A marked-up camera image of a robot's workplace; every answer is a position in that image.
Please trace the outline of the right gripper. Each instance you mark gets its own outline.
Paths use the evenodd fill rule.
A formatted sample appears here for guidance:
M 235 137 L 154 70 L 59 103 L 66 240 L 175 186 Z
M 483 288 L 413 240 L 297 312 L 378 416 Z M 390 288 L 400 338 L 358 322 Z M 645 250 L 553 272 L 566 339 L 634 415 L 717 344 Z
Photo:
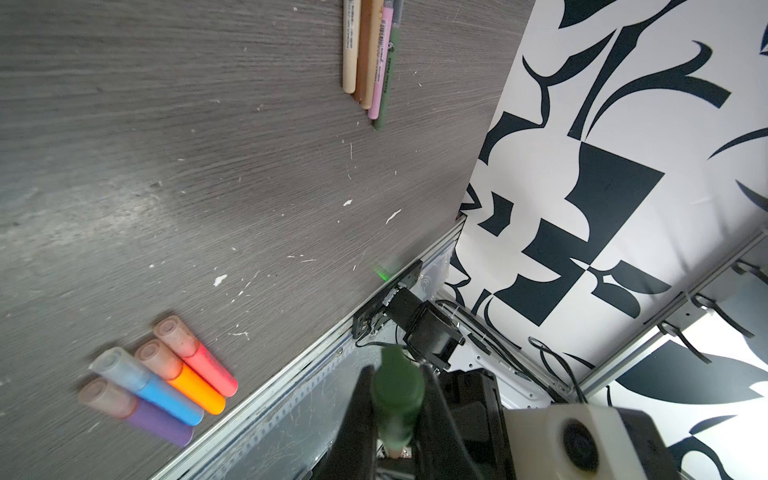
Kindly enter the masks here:
M 515 479 L 496 376 L 480 368 L 442 373 L 439 384 L 467 453 L 483 479 Z

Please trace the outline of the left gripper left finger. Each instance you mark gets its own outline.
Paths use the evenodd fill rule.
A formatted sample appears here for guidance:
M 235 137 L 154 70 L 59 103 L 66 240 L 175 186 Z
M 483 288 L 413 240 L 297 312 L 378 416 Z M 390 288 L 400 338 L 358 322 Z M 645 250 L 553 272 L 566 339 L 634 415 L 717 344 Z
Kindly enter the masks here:
M 371 398 L 374 373 L 373 366 L 361 370 L 337 436 L 314 479 L 374 478 L 378 435 Z

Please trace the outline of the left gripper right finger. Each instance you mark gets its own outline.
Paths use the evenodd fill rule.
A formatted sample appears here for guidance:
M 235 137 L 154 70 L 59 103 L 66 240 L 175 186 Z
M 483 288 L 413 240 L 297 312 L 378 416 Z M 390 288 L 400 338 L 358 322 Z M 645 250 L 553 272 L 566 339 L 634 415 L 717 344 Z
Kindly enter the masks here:
M 432 367 L 421 364 L 425 393 L 416 424 L 417 479 L 482 479 L 464 445 Z

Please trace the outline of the green capped brown pen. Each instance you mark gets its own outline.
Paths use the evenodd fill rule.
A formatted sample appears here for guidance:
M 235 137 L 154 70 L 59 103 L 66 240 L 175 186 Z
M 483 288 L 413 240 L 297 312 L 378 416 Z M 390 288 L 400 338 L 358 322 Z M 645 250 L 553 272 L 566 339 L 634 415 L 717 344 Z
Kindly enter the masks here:
M 420 368 L 400 346 L 384 347 L 381 359 L 371 386 L 374 417 L 387 456 L 397 459 L 415 433 L 425 381 Z

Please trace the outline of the tan pen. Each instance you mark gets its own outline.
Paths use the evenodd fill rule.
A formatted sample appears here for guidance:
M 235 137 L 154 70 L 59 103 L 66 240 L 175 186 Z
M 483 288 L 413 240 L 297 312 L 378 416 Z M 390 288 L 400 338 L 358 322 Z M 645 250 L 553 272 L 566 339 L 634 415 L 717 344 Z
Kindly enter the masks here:
M 363 99 L 361 102 L 365 110 L 370 110 L 373 104 L 373 92 L 375 85 L 376 66 L 378 62 L 379 35 L 381 31 L 381 21 L 384 1 L 370 1 L 369 15 L 367 19 L 367 49 L 365 50 L 365 78 L 363 88 Z

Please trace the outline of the ochre capped brown pen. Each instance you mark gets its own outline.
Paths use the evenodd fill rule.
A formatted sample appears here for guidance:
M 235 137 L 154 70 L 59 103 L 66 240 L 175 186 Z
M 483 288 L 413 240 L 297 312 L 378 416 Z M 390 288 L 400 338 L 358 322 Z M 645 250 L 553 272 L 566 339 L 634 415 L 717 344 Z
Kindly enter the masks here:
M 366 89 L 366 82 L 367 82 L 369 40 L 370 40 L 370 20 L 371 20 L 372 6 L 373 6 L 372 0 L 361 1 L 359 45 L 358 45 L 358 58 L 357 58 L 357 68 L 356 68 L 356 87 L 353 93 L 353 98 L 360 104 L 363 103 L 363 100 L 365 98 L 365 89 Z

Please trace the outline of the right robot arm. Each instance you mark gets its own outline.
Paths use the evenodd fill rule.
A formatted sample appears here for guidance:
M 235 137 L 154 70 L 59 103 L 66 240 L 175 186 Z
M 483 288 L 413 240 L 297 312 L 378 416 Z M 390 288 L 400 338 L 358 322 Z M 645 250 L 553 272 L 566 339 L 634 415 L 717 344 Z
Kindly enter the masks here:
M 514 479 L 504 409 L 567 403 L 565 383 L 452 300 L 422 300 L 398 286 L 383 301 L 383 315 L 403 330 L 406 350 L 433 370 L 463 454 L 480 477 Z

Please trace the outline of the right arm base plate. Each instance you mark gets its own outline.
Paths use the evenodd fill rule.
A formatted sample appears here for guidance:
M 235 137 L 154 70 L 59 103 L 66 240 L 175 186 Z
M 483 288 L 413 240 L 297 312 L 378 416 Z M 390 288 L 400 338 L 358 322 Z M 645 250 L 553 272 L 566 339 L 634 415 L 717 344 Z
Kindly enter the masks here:
M 352 315 L 352 337 L 359 340 L 379 325 L 387 305 L 401 289 L 411 289 L 418 280 L 423 267 L 422 260 L 415 260 L 402 272 L 395 275 L 359 307 Z

